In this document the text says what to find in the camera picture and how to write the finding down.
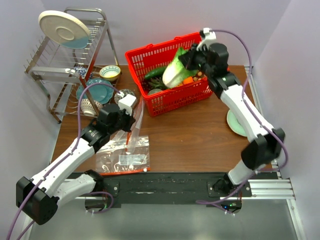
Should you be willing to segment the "zip bag red zipper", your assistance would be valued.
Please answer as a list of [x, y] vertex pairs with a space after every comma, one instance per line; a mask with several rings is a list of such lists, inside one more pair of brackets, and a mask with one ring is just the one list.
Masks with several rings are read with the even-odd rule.
[[133, 111], [133, 118], [135, 119], [135, 122], [130, 128], [131, 132], [120, 130], [112, 138], [112, 140], [115, 142], [124, 140], [124, 149], [127, 155], [133, 154], [135, 151], [142, 126], [144, 107], [145, 102], [143, 98], [140, 97], [139, 102]]

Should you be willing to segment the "toy napa cabbage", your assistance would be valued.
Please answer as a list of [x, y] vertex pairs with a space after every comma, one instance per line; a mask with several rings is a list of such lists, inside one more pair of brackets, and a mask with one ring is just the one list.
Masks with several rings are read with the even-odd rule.
[[198, 73], [198, 70], [187, 70], [179, 60], [179, 56], [187, 52], [188, 51], [183, 47], [179, 47], [175, 53], [173, 60], [166, 67], [162, 75], [162, 82], [167, 88], [175, 88], [186, 78], [193, 77]]

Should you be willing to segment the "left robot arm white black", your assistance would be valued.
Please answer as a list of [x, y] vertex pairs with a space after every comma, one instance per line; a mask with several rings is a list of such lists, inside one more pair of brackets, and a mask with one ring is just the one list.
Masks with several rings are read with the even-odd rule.
[[136, 121], [134, 105], [108, 103], [83, 128], [72, 144], [48, 167], [31, 179], [16, 183], [16, 206], [38, 225], [47, 223], [59, 206], [79, 195], [99, 196], [104, 190], [103, 178], [93, 170], [86, 171], [64, 190], [64, 180], [83, 162], [96, 154], [118, 131], [131, 132]]

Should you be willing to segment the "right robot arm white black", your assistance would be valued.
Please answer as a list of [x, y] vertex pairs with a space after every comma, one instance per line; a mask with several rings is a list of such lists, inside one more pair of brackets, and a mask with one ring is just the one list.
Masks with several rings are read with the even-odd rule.
[[239, 79], [230, 72], [228, 58], [227, 47], [221, 43], [209, 47], [194, 43], [179, 56], [187, 70], [204, 73], [210, 90], [231, 110], [247, 136], [249, 143], [238, 164], [213, 185], [218, 192], [233, 197], [249, 176], [279, 157], [285, 132], [269, 124], [252, 104]]

